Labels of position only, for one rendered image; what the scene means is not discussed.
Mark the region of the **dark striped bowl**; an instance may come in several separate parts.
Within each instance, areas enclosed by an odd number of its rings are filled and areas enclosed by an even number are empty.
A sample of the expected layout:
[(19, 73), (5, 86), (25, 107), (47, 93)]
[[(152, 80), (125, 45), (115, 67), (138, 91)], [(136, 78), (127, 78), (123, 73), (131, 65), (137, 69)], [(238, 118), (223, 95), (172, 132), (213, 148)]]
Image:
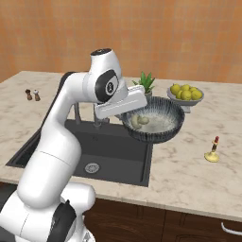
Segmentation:
[[(139, 130), (135, 129), (130, 122), (134, 114), (147, 117), (149, 122)], [(164, 143), (174, 138), (182, 127), (184, 117), (180, 105), (159, 96), (149, 96), (144, 108), (121, 114), (123, 125), (132, 138), (153, 144)]]

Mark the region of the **grey tap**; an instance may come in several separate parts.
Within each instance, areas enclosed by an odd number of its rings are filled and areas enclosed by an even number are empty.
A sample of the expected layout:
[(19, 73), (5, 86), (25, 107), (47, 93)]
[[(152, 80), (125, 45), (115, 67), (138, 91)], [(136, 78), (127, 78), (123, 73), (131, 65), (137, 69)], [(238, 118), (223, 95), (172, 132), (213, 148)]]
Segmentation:
[[(74, 112), (75, 112), (76, 124), (79, 125), (80, 122), (81, 122), (81, 117), (80, 117), (80, 113), (79, 113), (79, 105), (78, 105), (78, 103), (76, 103), (74, 105)], [(94, 126), (98, 128), (98, 127), (101, 126), (101, 124), (102, 124), (102, 120), (101, 119), (98, 119), (96, 117), (96, 115), (94, 115)]]

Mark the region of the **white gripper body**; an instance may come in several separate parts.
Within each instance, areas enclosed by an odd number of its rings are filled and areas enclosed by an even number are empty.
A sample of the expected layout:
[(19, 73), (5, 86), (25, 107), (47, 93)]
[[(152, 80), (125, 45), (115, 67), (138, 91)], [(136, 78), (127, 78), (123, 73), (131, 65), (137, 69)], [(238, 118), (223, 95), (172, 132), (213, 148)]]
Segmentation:
[(143, 93), (133, 93), (125, 99), (115, 103), (95, 104), (95, 115), (98, 119), (118, 115), (143, 108), (147, 105), (147, 98)]

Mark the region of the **yellow holder with red candle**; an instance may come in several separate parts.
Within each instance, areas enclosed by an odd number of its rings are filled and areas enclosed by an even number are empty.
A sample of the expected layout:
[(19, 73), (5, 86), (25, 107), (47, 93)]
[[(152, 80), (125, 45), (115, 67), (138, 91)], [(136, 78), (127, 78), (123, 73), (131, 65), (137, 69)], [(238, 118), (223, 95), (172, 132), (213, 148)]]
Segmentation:
[(213, 141), (212, 149), (204, 154), (204, 158), (210, 163), (217, 163), (219, 161), (219, 156), (216, 154), (216, 148), (218, 146), (219, 137), (217, 136)]

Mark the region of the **dark brown cupboard door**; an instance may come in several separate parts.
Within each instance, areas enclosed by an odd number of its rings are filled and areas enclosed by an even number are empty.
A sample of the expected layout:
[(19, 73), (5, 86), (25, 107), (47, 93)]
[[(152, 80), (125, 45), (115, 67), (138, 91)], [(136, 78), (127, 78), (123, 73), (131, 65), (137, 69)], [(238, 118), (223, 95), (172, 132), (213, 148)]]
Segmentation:
[(242, 235), (224, 232), (221, 224), (242, 232), (242, 222), (166, 211), (162, 242), (242, 242)]
[(84, 215), (96, 242), (162, 242), (162, 209), (97, 199)]

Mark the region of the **green potted plant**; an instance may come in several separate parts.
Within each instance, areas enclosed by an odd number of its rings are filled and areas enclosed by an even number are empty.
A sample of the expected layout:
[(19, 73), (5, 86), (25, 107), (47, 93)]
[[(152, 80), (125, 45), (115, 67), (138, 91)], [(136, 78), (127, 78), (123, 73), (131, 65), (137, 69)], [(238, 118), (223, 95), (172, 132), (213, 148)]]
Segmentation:
[(146, 75), (144, 72), (141, 72), (140, 79), (138, 81), (133, 81), (134, 85), (142, 85), (145, 88), (145, 94), (150, 95), (152, 93), (152, 89), (154, 88), (153, 82), (155, 78), (151, 76), (151, 74)]

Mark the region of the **pale mushroom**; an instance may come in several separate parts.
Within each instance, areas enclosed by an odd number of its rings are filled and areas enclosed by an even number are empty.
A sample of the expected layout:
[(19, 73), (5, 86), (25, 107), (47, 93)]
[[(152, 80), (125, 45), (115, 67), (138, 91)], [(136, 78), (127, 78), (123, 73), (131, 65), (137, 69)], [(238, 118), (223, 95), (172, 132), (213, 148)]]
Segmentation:
[(131, 117), (130, 122), (135, 129), (139, 130), (143, 125), (146, 125), (149, 122), (149, 119), (145, 116), (134, 114)]

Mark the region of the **dark cupboard front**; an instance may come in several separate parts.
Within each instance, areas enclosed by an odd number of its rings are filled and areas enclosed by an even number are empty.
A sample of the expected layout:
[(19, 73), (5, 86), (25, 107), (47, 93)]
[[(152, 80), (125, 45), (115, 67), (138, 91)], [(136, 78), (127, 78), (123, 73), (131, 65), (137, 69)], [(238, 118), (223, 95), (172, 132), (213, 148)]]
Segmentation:
[(16, 188), (16, 184), (0, 182), (0, 211)]

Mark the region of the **dark grey sink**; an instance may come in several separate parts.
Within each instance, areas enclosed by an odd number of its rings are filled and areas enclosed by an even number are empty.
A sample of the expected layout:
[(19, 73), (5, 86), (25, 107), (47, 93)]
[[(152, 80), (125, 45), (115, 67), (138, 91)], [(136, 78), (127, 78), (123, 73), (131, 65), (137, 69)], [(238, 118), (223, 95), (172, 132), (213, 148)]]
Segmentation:
[(21, 182), (32, 189), (62, 189), (70, 178), (91, 178), (147, 186), (152, 145), (128, 135), (121, 125), (68, 118), (76, 100), (82, 99), (83, 73), (69, 72), (60, 81), (57, 94), (41, 127), (7, 162), (22, 168)]

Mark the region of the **grey fruit bowl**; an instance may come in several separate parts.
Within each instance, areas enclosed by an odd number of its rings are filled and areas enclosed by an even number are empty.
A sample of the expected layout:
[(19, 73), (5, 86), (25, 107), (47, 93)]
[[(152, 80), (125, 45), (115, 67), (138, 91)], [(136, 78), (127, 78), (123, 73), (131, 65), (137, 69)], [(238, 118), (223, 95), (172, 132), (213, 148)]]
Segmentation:
[(179, 104), (182, 109), (184, 110), (185, 113), (190, 113), (191, 112), (191, 108), (193, 106), (196, 106), (202, 99), (203, 99), (203, 96), (198, 99), (198, 100), (182, 100), (182, 99), (177, 99), (170, 91), (170, 89), (167, 89), (166, 90), (166, 93), (167, 93), (167, 96), (173, 100), (175, 103)]

